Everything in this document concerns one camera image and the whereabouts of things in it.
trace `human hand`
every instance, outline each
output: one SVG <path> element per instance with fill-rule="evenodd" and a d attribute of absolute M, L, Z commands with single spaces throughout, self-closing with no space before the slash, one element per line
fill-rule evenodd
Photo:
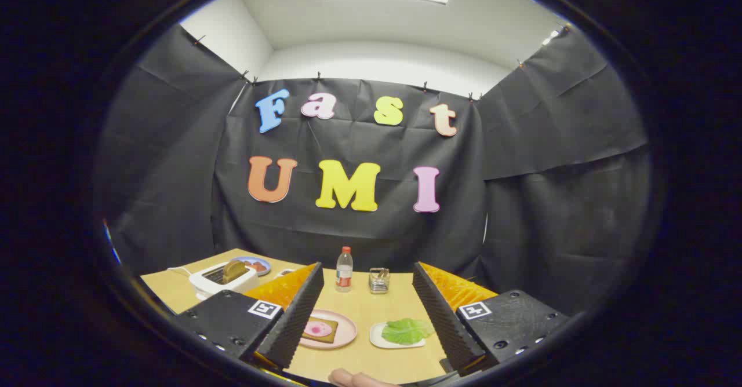
<path fill-rule="evenodd" d="M 337 385 L 338 387 L 399 387 L 397 384 L 388 384 L 388 382 L 371 378 L 362 372 L 353 375 L 342 368 L 332 370 L 327 379 L 332 385 Z"/>

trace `black curtain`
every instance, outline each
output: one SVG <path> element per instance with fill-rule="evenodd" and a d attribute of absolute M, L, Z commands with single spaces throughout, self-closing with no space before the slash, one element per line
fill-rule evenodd
<path fill-rule="evenodd" d="M 583 310 L 638 254 L 652 163 L 630 92 L 570 27 L 477 107 L 488 155 L 487 281 L 564 313 Z"/>
<path fill-rule="evenodd" d="M 96 184 L 122 263 L 140 275 L 217 253 L 212 178 L 245 82 L 179 25 L 132 68 L 109 110 Z"/>
<path fill-rule="evenodd" d="M 358 270 L 426 261 L 496 290 L 523 289 L 575 313 L 636 255 L 651 152 L 616 70 L 575 28 L 479 101 L 359 80 L 245 81 L 173 28 L 122 84 L 101 145 L 98 183 L 122 261 L 137 274 L 232 248 L 334 266 L 343 245 Z M 281 125 L 259 133 L 258 100 L 286 89 Z M 308 118 L 315 93 L 334 116 Z M 230 111 L 234 99 L 239 99 Z M 395 126 L 374 120 L 382 96 L 403 101 Z M 437 132 L 447 104 L 458 130 Z M 249 158 L 296 160 L 276 203 L 249 195 Z M 350 177 L 376 163 L 378 210 L 316 207 L 322 160 Z M 440 211 L 417 213 L 415 167 L 436 167 Z M 486 237 L 482 241 L 486 226 Z"/>
<path fill-rule="evenodd" d="M 259 133 L 255 104 L 286 89 L 281 124 Z M 309 118 L 300 107 L 314 93 L 337 97 L 334 116 Z M 398 97 L 403 120 L 395 126 L 374 120 L 379 97 Z M 431 107 L 447 104 L 456 112 L 455 136 L 437 132 Z M 323 261 L 334 268 L 341 247 L 352 247 L 355 269 L 386 266 L 409 271 L 427 261 L 455 271 L 479 255 L 485 225 L 482 181 L 482 126 L 474 103 L 445 92 L 394 83 L 358 80 L 286 80 L 249 85 L 226 118 L 215 169 L 214 217 L 220 249 L 243 248 L 281 260 Z M 289 192 L 276 203 L 248 194 L 249 158 L 271 158 L 265 188 L 278 182 L 278 158 L 296 160 Z M 350 205 L 320 208 L 322 160 L 339 160 L 350 177 L 360 163 L 376 163 L 378 210 Z M 435 167 L 435 213 L 417 213 L 416 167 Z"/>

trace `table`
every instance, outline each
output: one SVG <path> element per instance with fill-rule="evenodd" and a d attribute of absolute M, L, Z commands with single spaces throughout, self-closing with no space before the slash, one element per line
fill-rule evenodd
<path fill-rule="evenodd" d="M 271 264 L 271 271 L 260 277 L 260 284 L 273 280 L 284 268 L 300 268 L 302 265 L 288 261 L 273 260 L 244 250 L 230 250 L 214 257 L 183 265 L 194 273 L 234 257 L 264 258 Z M 368 290 L 368 273 L 353 271 L 352 289 L 340 293 L 334 288 L 334 269 L 323 269 L 324 288 L 315 304 L 316 309 L 326 309 L 344 314 L 355 323 L 358 336 L 349 345 L 332 350 L 316 350 L 299 345 L 291 366 L 285 371 L 301 377 L 327 381 L 335 368 L 344 368 L 355 374 L 363 371 L 392 384 L 415 382 L 445 374 L 438 363 L 446 357 L 437 334 L 425 339 L 419 348 L 381 349 L 369 341 L 369 329 L 373 324 L 406 317 L 430 321 L 412 285 L 413 274 L 393 273 L 390 289 L 386 294 L 371 294 Z M 160 271 L 141 276 L 162 302 L 181 313 L 196 305 L 193 287 L 188 274 L 183 270 Z"/>

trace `plate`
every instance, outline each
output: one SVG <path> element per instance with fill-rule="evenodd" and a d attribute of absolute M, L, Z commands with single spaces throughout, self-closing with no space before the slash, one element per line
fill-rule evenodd
<path fill-rule="evenodd" d="M 334 332 L 334 341 L 332 343 L 327 343 L 302 337 L 299 341 L 299 345 L 304 345 L 305 347 L 313 349 L 335 349 L 348 345 L 355 339 L 355 336 L 358 335 L 358 329 L 355 328 L 355 323 L 339 313 L 315 309 L 312 311 L 311 316 L 318 319 L 334 320 L 337 322 L 337 329 Z"/>
<path fill-rule="evenodd" d="M 271 263 L 268 262 L 268 261 L 266 261 L 266 260 L 263 260 L 262 258 L 257 258 L 257 257 L 236 257 L 236 258 L 233 258 L 233 260 L 249 261 L 249 262 L 258 261 L 259 263 L 261 263 L 265 267 L 265 271 L 262 271 L 262 272 L 258 273 L 257 274 L 258 277 L 265 276 L 267 273 L 270 273 L 271 272 Z"/>
<path fill-rule="evenodd" d="M 401 345 L 394 342 L 389 342 L 381 337 L 381 332 L 384 331 L 386 322 L 374 324 L 369 330 L 369 340 L 374 346 L 384 349 L 400 349 L 400 348 L 418 348 L 425 345 L 425 339 L 420 339 L 420 342 L 413 343 L 411 345 Z"/>

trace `utensil holder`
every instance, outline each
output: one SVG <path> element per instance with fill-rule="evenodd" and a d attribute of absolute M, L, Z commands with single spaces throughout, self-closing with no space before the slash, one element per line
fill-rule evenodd
<path fill-rule="evenodd" d="M 372 294 L 384 294 L 389 291 L 390 273 L 388 268 L 371 268 L 369 270 L 369 290 Z"/>

